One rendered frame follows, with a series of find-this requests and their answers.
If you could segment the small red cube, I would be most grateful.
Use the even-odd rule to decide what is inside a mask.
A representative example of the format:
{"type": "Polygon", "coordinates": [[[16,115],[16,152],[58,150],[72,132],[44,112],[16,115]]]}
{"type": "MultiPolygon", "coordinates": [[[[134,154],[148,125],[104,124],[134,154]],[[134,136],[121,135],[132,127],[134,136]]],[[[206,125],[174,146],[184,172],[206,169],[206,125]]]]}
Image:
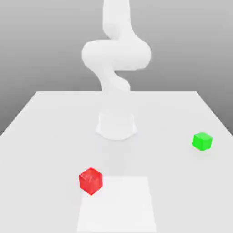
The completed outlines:
{"type": "Polygon", "coordinates": [[[89,168],[79,175],[80,188],[93,195],[103,186],[103,174],[94,168],[89,168]]]}

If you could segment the small green cube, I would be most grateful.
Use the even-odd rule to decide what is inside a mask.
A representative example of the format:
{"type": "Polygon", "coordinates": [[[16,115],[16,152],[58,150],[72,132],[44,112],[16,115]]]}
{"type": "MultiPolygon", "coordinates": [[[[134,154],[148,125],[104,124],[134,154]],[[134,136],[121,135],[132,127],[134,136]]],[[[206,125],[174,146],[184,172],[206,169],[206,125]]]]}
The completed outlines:
{"type": "Polygon", "coordinates": [[[205,132],[199,132],[197,134],[194,134],[192,145],[200,151],[205,151],[211,148],[212,142],[212,136],[208,135],[205,132]]]}

